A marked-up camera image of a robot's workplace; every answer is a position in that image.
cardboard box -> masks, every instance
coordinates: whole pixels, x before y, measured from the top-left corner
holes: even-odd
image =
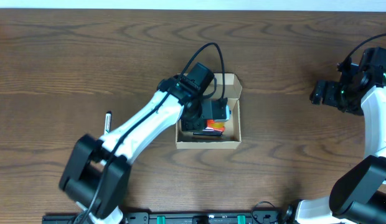
[[[211,99],[218,99],[222,94],[222,74],[216,73],[217,91]],[[214,81],[208,86],[204,95],[212,93]],[[228,98],[229,109],[231,110],[230,119],[225,123],[225,131],[221,139],[214,141],[214,137],[193,136],[191,132],[181,131],[181,121],[176,124],[176,148],[177,149],[236,149],[242,142],[240,132],[240,104],[238,99],[242,92],[242,85],[235,74],[225,74],[225,97]]]

wood grain surface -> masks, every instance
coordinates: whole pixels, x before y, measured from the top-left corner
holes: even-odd
[[[0,10],[0,223],[77,212],[58,189],[75,141],[116,127],[206,42],[243,85],[237,150],[177,150],[174,128],[138,157],[124,207],[248,210],[330,193],[361,161],[363,117],[310,104],[318,79],[386,13]],[[386,47],[386,38],[367,45]],[[360,53],[354,56],[359,62]],[[198,58],[219,72],[216,50]]]

marker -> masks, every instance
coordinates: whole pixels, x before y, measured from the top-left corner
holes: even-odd
[[[107,111],[105,119],[105,134],[110,132],[111,127],[111,111]]]

green tape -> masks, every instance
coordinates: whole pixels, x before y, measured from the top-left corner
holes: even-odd
[[[237,216],[237,224],[245,224],[245,215]]]
[[[157,224],[166,224],[166,217],[157,217]]]

white wall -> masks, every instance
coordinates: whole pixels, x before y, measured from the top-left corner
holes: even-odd
[[[0,7],[386,12],[386,0],[0,0]]]

